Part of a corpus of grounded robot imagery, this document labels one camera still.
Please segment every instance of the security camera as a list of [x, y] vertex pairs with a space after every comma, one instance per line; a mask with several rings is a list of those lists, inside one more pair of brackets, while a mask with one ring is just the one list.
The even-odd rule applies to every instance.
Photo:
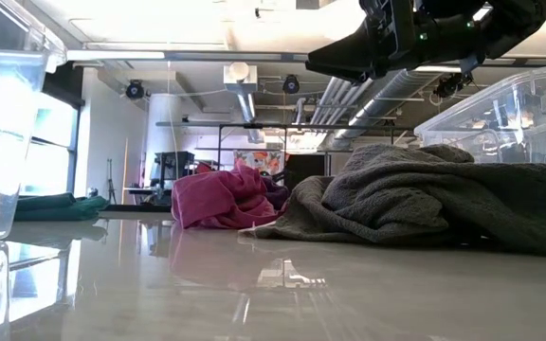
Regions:
[[296, 94], [300, 90], [299, 79], [295, 75], [288, 75], [283, 82], [283, 92], [286, 94]]
[[128, 99], [142, 99], [144, 95], [144, 87], [142, 87], [142, 81], [140, 80], [131, 80], [130, 85], [125, 89], [125, 96]]

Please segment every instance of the pink towel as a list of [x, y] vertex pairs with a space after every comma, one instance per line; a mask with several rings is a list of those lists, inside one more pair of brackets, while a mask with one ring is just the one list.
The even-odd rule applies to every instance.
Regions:
[[266, 200], [257, 170], [240, 166], [181, 178], [173, 185], [172, 214], [183, 228], [248, 228], [279, 217]]

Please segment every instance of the glossy white floor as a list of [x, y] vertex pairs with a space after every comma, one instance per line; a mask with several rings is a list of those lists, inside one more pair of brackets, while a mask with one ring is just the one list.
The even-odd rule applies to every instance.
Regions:
[[546, 340], [546, 258], [97, 226], [0, 243], [0, 340]]

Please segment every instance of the ceiling pipe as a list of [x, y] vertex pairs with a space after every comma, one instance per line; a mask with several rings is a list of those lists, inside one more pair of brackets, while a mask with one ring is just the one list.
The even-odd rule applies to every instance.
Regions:
[[294, 123], [294, 124], [300, 124], [300, 118], [302, 117], [302, 112], [304, 110], [304, 102], [306, 102], [306, 101], [307, 101], [306, 98], [301, 98], [296, 103], [297, 114], [296, 114], [296, 123]]
[[[239, 106], [242, 109], [244, 121], [249, 123], [254, 122], [256, 116], [254, 115], [254, 98], [252, 97], [252, 94], [240, 91], [237, 93], [237, 99], [239, 100]], [[256, 129], [248, 129], [247, 140], [250, 143], [264, 143], [264, 136]]]
[[[384, 117], [400, 107], [403, 100], [378, 100], [378, 99], [408, 99], [414, 96], [425, 86], [437, 80], [443, 73], [418, 72], [402, 70], [390, 73], [379, 80], [385, 86], [378, 91], [364, 107], [359, 110], [349, 123], [350, 125], [368, 126], [374, 125], [378, 120], [372, 117]], [[332, 149], [346, 149], [351, 146], [351, 141], [364, 134], [364, 130], [339, 130], [333, 132], [331, 141]]]
[[[350, 86], [351, 86], [350, 82], [340, 81], [340, 86], [338, 87], [338, 90], [334, 93], [334, 96], [332, 97], [332, 101], [330, 102], [330, 104], [332, 104], [332, 105], [338, 104], [340, 102], [340, 98], [346, 94], [347, 89], [349, 89]], [[326, 120], [328, 119], [328, 116], [331, 113], [333, 113], [334, 111], [335, 111], [335, 109], [331, 109], [331, 108], [325, 109], [321, 113], [321, 116], [318, 118], [318, 120], [313, 122], [313, 123], [314, 124], [324, 124], [326, 122]]]
[[[326, 102], [328, 101], [328, 98], [334, 95], [334, 93], [340, 86], [341, 82], [342, 81], [339, 80], [338, 78], [332, 77], [330, 79], [330, 82], [328, 83], [328, 86], [326, 86], [326, 90], [323, 92], [321, 99], [319, 100], [319, 104], [321, 105], [326, 104]], [[322, 110], [323, 109], [321, 109], [320, 107], [317, 107], [315, 109], [315, 113], [311, 117], [311, 122], [310, 122], [311, 124], [315, 124], [315, 122], [319, 119], [319, 115], [321, 115]]]
[[[367, 81], [361, 83], [361, 85], [352, 87], [344, 99], [342, 99], [341, 104], [347, 106], [353, 105], [353, 103], [355, 103], [355, 101], [361, 97], [361, 95], [370, 87], [370, 85], [372, 85], [372, 83], [373, 80], [368, 79]], [[330, 115], [330, 118], [327, 122], [325, 122], [325, 124], [337, 124], [338, 120], [345, 114], [347, 109], [348, 108], [337, 108]]]

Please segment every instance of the ceiling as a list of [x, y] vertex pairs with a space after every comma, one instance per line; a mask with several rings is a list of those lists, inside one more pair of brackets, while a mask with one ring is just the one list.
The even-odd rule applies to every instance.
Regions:
[[[336, 0], [320, 9], [301, 8], [304, 0], [23, 0], [40, 9], [46, 23], [57, 33], [64, 33], [68, 45], [91, 49], [154, 49], [204, 51], [275, 51], [310, 52], [349, 33], [363, 20], [357, 0]], [[258, 8], [260, 18], [255, 15]], [[511, 57], [546, 57], [546, 24], [533, 37], [512, 50]], [[223, 67], [214, 62], [114, 62], [108, 71], [121, 82], [143, 79], [154, 93], [167, 92], [169, 78], [185, 93], [210, 93], [194, 96], [183, 106], [185, 115], [220, 115], [238, 118], [235, 95], [223, 90]], [[300, 97], [320, 97], [329, 77], [309, 72], [302, 63], [257, 63], [260, 91], [256, 105], [295, 104]], [[434, 84], [426, 87], [418, 99], [402, 106], [396, 125], [415, 127], [449, 106], [500, 81], [523, 68], [482, 67], [474, 73], [476, 86], [469, 86], [457, 97], [437, 103]], [[282, 80], [297, 75], [300, 93], [282, 94]], [[365, 103], [366, 92], [358, 102]], [[348, 113], [341, 122], [348, 121]], [[282, 110], [257, 110], [257, 119], [289, 121], [292, 113]]]

